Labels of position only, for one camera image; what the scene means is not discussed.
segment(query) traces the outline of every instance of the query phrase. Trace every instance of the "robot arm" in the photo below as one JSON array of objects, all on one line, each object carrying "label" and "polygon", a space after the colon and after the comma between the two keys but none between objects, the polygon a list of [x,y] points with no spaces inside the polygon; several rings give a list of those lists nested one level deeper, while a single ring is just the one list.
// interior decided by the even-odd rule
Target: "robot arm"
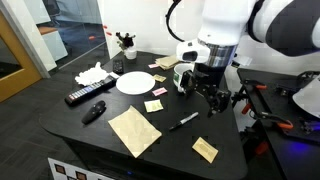
[{"label": "robot arm", "polygon": [[254,40],[284,55],[313,53],[320,48],[318,7],[319,0],[206,0],[198,38],[177,46],[177,59],[195,62],[181,87],[206,97],[210,111],[222,112],[230,92],[219,84],[246,28]]}]

